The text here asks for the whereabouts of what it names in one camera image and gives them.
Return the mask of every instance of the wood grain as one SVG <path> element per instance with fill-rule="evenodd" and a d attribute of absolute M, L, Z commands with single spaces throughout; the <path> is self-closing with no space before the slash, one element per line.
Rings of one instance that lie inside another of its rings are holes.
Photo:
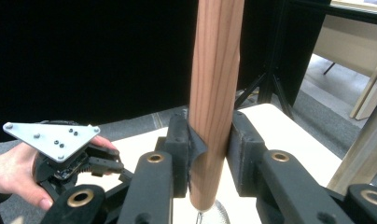
<path fill-rule="evenodd" d="M 200 0 L 188 122 L 208 147 L 192 163 L 190 199 L 199 211 L 215 202 L 229 139 L 239 69 L 244 0 Z"/>

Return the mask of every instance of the table top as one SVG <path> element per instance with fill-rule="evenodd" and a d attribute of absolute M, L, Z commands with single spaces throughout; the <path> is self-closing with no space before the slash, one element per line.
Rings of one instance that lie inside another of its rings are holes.
<path fill-rule="evenodd" d="M 245 113 L 258 130 L 268 149 L 280 149 L 294 155 L 314 179 L 326 186 L 339 167 L 341 160 L 305 132 L 274 105 L 256 105 L 240 110 Z M 140 156 L 154 150 L 159 136 L 166 136 L 167 128 L 139 134 L 115 141 L 121 160 L 130 171 L 134 171 Z M 81 174 L 77 184 L 97 184 L 109 190 L 119 184 L 118 175 L 102 178 Z M 256 198 L 240 198 L 235 190 L 230 169 L 224 163 L 216 198 L 224 205 L 230 223 L 261 223 L 256 210 Z M 195 223 L 197 211 L 189 201 L 174 199 L 174 223 Z"/>

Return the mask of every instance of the desk leg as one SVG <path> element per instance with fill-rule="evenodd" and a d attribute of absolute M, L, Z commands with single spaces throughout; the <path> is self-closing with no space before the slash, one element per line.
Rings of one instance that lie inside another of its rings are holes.
<path fill-rule="evenodd" d="M 352 184 L 369 184 L 377 175 L 377 106 L 342 160 L 328 188 L 345 195 Z"/>

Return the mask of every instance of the wooden cylinder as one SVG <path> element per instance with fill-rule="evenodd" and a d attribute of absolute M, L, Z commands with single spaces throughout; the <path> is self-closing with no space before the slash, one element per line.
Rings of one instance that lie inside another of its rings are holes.
<path fill-rule="evenodd" d="M 208 151 L 190 169 L 190 199 L 199 211 L 215 202 L 230 134 L 239 69 L 244 0 L 200 0 L 188 122 Z"/>

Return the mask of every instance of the brass insert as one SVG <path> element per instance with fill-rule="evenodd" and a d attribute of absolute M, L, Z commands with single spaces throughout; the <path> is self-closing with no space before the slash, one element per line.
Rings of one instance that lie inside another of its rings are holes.
<path fill-rule="evenodd" d="M 363 189 L 360 191 L 360 195 L 368 202 L 377 205 L 377 191 L 371 189 Z"/>
<path fill-rule="evenodd" d="M 163 161 L 163 156 L 160 155 L 160 154 L 153 154 L 153 155 L 147 157 L 147 160 L 149 162 L 160 162 L 160 161 Z"/>
<path fill-rule="evenodd" d="M 287 154 L 282 153 L 282 152 L 274 152 L 271 157 L 276 160 L 276 161 L 288 161 L 289 157 Z"/>
<path fill-rule="evenodd" d="M 82 189 L 72 194 L 67 200 L 67 205 L 71 207 L 80 207 L 86 205 L 93 199 L 93 191 L 91 189 Z"/>

